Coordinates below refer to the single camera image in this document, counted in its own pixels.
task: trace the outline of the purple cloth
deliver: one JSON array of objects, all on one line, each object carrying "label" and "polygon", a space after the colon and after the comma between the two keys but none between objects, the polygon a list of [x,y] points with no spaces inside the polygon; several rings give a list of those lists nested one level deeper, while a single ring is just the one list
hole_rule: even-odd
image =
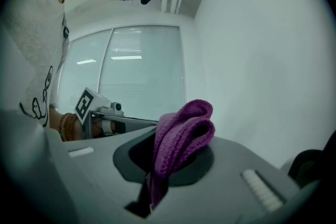
[{"label": "purple cloth", "polygon": [[212,111],[208,102],[194,100],[177,113],[160,117],[154,141],[154,169],[147,176],[152,209],[166,194],[169,176],[214,136],[215,127],[209,120]]}]

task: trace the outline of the white ridged strip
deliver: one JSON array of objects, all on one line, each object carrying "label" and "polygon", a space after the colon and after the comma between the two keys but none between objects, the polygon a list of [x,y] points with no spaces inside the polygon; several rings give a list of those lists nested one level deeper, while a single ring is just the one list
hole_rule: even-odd
[{"label": "white ridged strip", "polygon": [[83,156],[89,153],[92,153],[94,150],[92,147],[86,147],[86,148],[82,148],[81,150],[77,150],[77,151],[70,151],[69,155],[71,158],[74,157],[79,157],[79,156]]},{"label": "white ridged strip", "polygon": [[245,170],[242,172],[242,177],[268,212],[273,212],[283,205],[279,197],[261,180],[254,170]]}]

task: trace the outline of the hand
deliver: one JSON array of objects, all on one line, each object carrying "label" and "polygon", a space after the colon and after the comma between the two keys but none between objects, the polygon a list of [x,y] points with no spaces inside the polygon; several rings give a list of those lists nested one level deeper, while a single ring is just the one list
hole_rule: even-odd
[{"label": "hand", "polygon": [[[104,137],[103,128],[102,128],[102,118],[94,118],[92,119],[92,136],[93,138]],[[111,129],[115,131],[115,123],[111,122]],[[82,140],[83,139],[82,125],[79,119],[76,119],[74,127],[73,127],[73,139],[74,140]]]}]

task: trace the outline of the person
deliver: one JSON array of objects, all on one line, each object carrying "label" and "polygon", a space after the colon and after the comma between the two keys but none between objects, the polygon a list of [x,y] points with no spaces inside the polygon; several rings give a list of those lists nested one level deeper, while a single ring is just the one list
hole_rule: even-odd
[{"label": "person", "polygon": [[[67,118],[56,110],[58,80],[69,48],[64,2],[7,0],[2,12],[2,27],[35,71],[18,112],[59,132]],[[81,124],[78,119],[73,120],[71,139],[82,139]],[[101,135],[101,120],[94,121],[92,133],[94,137]]]}]

